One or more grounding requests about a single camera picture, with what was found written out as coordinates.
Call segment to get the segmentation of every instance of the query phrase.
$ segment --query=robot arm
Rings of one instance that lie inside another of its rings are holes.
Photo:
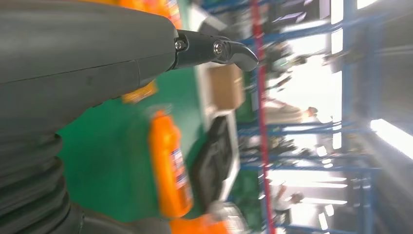
[[[242,44],[176,30],[161,16],[74,0],[0,0],[0,233],[144,233],[70,202],[55,132],[161,73],[209,61],[258,64]]]
[[[0,142],[55,132],[168,70],[209,61],[258,64],[243,44],[176,30],[157,15],[74,0],[1,0],[0,118],[9,124]]]

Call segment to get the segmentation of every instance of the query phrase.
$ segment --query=worker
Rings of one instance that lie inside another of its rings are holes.
[[[275,222],[289,225],[291,223],[291,207],[295,204],[301,203],[304,199],[304,195],[301,192],[297,192],[292,194],[289,199],[285,200],[282,197],[286,190],[287,186],[282,184],[277,195],[272,201],[272,206],[275,214]]]
[[[309,117],[317,116],[317,108],[302,110],[276,100],[268,100],[264,106],[266,124],[302,123]]]

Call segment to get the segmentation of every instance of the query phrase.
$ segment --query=red pole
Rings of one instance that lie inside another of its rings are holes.
[[[264,59],[264,50],[263,50],[263,31],[261,29],[261,15],[260,9],[258,7],[258,0],[250,0],[251,5],[251,16],[252,16],[252,27],[254,33],[254,40],[256,50],[258,52],[259,61]],[[258,111],[259,111],[259,126],[261,133],[261,154],[263,158],[263,176],[264,176],[264,194],[265,194],[265,203],[266,203],[266,213],[269,223],[269,234],[276,234],[277,231],[274,228],[274,222],[272,218],[272,206],[271,206],[271,192],[269,186],[269,180],[267,179],[268,175],[268,146],[267,146],[267,127],[265,125],[264,117],[264,103],[266,100],[265,96],[265,67],[260,63],[258,67],[258,96],[260,101],[258,102]]]

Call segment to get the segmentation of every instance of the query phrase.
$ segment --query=screw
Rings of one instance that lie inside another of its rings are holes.
[[[222,53],[222,43],[219,41],[214,43],[214,54],[220,55]]]
[[[185,42],[184,42],[184,41],[182,41],[182,40],[177,40],[177,41],[175,42],[175,49],[176,49],[176,50],[183,50],[183,49],[185,49],[185,47],[186,47],[186,45],[185,45]]]

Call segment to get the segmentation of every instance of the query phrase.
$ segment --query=orange bottle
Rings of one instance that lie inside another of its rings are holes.
[[[159,208],[161,214],[168,218],[186,215],[193,204],[180,138],[172,117],[164,111],[157,111],[150,125],[149,144]]]
[[[181,15],[176,0],[119,0],[119,5],[168,18],[177,29],[182,28]]]
[[[226,222],[210,222],[208,214],[195,219],[178,218],[169,222],[172,234],[229,234]]]

